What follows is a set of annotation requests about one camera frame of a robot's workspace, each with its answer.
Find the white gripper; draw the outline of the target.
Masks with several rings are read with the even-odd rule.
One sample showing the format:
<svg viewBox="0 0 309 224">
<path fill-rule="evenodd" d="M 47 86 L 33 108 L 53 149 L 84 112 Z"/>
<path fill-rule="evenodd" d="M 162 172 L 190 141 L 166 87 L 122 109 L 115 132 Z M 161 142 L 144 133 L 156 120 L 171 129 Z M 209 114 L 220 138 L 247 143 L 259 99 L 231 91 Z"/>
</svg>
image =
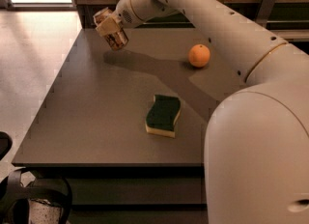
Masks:
<svg viewBox="0 0 309 224">
<path fill-rule="evenodd" d="M 106 7 L 93 15 L 93 20 L 97 25 L 96 30 L 101 37 L 120 32 L 123 26 L 135 28 L 142 24 L 142 20 L 132 8 L 131 0 L 120 0 L 116 5 L 115 13 L 117 16 Z"/>
</svg>

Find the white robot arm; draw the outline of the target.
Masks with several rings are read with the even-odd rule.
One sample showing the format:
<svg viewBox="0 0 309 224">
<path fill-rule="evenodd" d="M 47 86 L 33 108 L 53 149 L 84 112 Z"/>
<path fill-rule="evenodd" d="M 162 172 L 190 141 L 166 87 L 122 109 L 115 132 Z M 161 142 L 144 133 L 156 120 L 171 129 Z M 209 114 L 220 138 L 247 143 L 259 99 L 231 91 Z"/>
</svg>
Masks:
<svg viewBox="0 0 309 224">
<path fill-rule="evenodd" d="M 120 48 L 125 28 L 172 11 L 184 14 L 246 85 L 208 123 L 209 224 L 309 224 L 309 56 L 216 0 L 120 0 L 94 22 Z"/>
</svg>

